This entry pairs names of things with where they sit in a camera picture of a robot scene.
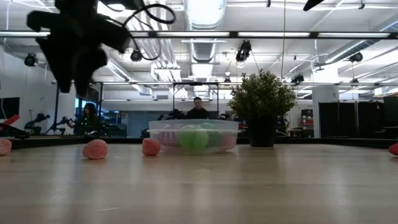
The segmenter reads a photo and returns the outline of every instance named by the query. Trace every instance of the fluorescent light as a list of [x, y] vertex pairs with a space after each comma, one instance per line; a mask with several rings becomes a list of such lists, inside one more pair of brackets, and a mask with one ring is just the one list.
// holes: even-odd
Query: fluorescent light
[[216, 43], [226, 43], [226, 40], [181, 40], [181, 43], [185, 43], [185, 44], [192, 44], [192, 43], [216, 44]]
[[104, 82], [104, 85], [128, 85], [129, 82]]
[[344, 37], [344, 38], [358, 38], [358, 37], [364, 37], [364, 38], [383, 38], [383, 37], [388, 37], [390, 36], [390, 33], [375, 33], [375, 32], [370, 32], [370, 33], [327, 33], [327, 32], [322, 32], [318, 34], [318, 37]]
[[137, 82], [140, 85], [173, 85], [171, 82]]
[[127, 101], [127, 100], [102, 100], [102, 101]]
[[0, 37], [7, 38], [34, 38], [34, 37], [46, 37], [49, 35], [49, 31], [34, 32], [34, 31], [0, 31]]
[[188, 31], [188, 32], [158, 32], [158, 37], [229, 37], [229, 32], [208, 32], [208, 31]]
[[131, 34], [133, 37], [148, 37], [148, 36], [149, 36], [148, 32], [130, 31], [130, 34]]
[[238, 37], [308, 37], [309, 32], [239, 32]]

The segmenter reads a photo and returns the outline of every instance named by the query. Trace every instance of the pink ball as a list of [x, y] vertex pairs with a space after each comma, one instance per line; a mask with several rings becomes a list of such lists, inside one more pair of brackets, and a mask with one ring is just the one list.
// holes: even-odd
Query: pink ball
[[11, 152], [12, 142], [7, 139], [0, 139], [0, 156], [6, 156]]
[[83, 156], [87, 159], [104, 159], [107, 154], [108, 145], [103, 140], [92, 140], [83, 148]]
[[388, 148], [389, 152], [395, 156], [398, 156], [398, 143], [393, 144]]
[[221, 143], [221, 148], [223, 150], [230, 150], [236, 146], [236, 135], [224, 134], [223, 142]]
[[[176, 129], [174, 125], [166, 125], [164, 129]], [[159, 133], [158, 140], [163, 146], [178, 146], [178, 133], [176, 131], [162, 131]]]
[[156, 156], [160, 152], [160, 142], [146, 138], [142, 142], [142, 153], [145, 156]]

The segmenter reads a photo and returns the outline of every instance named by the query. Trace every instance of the white wall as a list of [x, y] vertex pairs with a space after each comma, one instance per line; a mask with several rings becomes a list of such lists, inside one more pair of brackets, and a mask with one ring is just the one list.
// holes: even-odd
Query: white wall
[[[55, 112], [56, 86], [51, 84], [54, 79], [51, 72], [40, 67], [26, 67], [24, 62], [12, 55], [4, 53], [0, 48], [0, 98], [19, 97], [20, 119], [12, 124], [23, 129], [30, 121], [30, 112], [35, 119], [37, 113], [49, 114], [50, 119], [41, 123], [42, 131], [46, 131], [53, 123]], [[76, 93], [74, 88], [68, 94], [60, 94], [58, 121], [62, 116], [74, 117]]]

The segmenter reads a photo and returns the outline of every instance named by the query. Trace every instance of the clear plastic bin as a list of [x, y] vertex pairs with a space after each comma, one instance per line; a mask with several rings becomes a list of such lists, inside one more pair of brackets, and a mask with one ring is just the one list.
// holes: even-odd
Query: clear plastic bin
[[224, 152], [236, 146], [238, 123], [210, 119], [150, 121], [150, 137], [174, 154]]

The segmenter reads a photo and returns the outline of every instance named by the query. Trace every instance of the red object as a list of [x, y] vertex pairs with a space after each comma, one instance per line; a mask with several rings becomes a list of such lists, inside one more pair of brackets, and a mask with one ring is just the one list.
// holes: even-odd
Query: red object
[[224, 134], [223, 142], [221, 143], [220, 149], [217, 152], [225, 152], [227, 150], [233, 149], [236, 146], [236, 135]]
[[83, 148], [83, 156], [87, 159], [105, 159], [106, 155], [108, 155], [108, 145], [104, 140], [92, 140]]
[[5, 122], [3, 122], [3, 124], [12, 125], [17, 120], [19, 120], [19, 116], [15, 114], [14, 116], [12, 116], [12, 117], [8, 118], [7, 120], [5, 120]]
[[389, 152], [395, 156], [398, 156], [398, 143], [393, 144], [388, 148]]
[[0, 156], [6, 156], [11, 152], [12, 142], [7, 139], [0, 139]]
[[160, 152], [160, 142], [146, 138], [142, 142], [142, 153], [145, 156], [156, 156]]
[[238, 127], [239, 127], [239, 129], [248, 128], [247, 124], [244, 124], [244, 123], [239, 123], [239, 124], [238, 124]]
[[[166, 125], [164, 129], [176, 129], [173, 125]], [[162, 131], [159, 133], [158, 140], [163, 146], [178, 146], [178, 132], [176, 131]]]

